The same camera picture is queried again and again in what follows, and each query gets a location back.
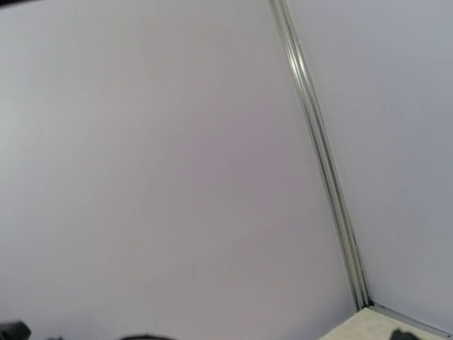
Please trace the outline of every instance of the panel seam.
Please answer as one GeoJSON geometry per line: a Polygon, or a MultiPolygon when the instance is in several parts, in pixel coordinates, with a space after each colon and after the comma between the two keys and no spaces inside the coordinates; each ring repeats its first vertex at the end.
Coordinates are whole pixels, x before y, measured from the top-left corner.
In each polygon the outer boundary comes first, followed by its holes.
{"type": "Polygon", "coordinates": [[[368,307],[371,299],[319,102],[286,0],[269,0],[269,4],[292,70],[302,111],[309,127],[311,141],[340,242],[352,298],[358,311],[368,307]]]}
{"type": "Polygon", "coordinates": [[[438,329],[436,327],[432,327],[427,324],[424,324],[423,322],[420,322],[411,317],[408,317],[407,315],[401,314],[400,312],[397,312],[388,307],[380,305],[379,303],[375,303],[375,302],[371,301],[371,306],[369,308],[372,311],[385,315],[386,317],[390,317],[392,319],[398,320],[398,321],[408,324],[410,326],[421,329],[422,331],[425,331],[425,332],[428,332],[428,333],[431,333],[431,334],[434,334],[437,336],[441,336],[442,338],[451,339],[453,337],[450,333],[447,333],[446,331],[442,331],[441,329],[438,329]]]}

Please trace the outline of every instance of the black object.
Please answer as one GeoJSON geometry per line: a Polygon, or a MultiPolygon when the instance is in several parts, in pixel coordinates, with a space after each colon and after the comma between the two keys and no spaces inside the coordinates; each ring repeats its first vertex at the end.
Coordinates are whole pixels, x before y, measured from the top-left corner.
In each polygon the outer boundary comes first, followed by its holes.
{"type": "Polygon", "coordinates": [[[167,336],[155,335],[155,334],[135,334],[125,336],[120,340],[175,340],[173,338],[168,338],[167,336]]]}
{"type": "Polygon", "coordinates": [[[3,322],[0,324],[1,340],[28,340],[31,330],[22,321],[3,322]]]}
{"type": "Polygon", "coordinates": [[[409,332],[402,332],[400,329],[397,329],[391,334],[390,340],[420,340],[418,337],[409,332]]]}
{"type": "Polygon", "coordinates": [[[0,0],[0,7],[2,6],[10,6],[10,5],[19,5],[23,2],[29,2],[32,0],[0,0]]]}

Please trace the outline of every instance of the white wall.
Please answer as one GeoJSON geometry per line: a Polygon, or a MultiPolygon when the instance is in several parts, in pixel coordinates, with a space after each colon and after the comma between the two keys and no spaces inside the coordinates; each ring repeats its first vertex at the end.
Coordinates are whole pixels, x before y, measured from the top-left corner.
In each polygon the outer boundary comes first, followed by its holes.
{"type": "Polygon", "coordinates": [[[290,4],[373,298],[453,332],[453,3],[290,4]]]}
{"type": "Polygon", "coordinates": [[[0,319],[315,339],[352,314],[268,4],[0,11],[0,319]]]}

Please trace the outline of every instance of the white backdrop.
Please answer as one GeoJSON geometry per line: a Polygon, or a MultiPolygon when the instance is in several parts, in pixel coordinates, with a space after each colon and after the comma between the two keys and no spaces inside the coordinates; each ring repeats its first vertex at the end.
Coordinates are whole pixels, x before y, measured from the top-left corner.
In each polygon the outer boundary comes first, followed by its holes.
{"type": "Polygon", "coordinates": [[[372,297],[453,332],[453,3],[290,5],[372,297]]]}
{"type": "Polygon", "coordinates": [[[352,314],[265,1],[39,1],[0,47],[0,319],[310,340],[352,314]]]}

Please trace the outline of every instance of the beige floor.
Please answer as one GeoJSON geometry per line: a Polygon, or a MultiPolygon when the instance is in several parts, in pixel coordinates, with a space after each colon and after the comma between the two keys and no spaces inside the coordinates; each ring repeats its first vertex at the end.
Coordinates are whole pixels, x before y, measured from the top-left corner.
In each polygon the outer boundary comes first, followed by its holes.
{"type": "Polygon", "coordinates": [[[445,340],[365,308],[320,340],[389,340],[393,330],[412,332],[422,340],[445,340]]]}

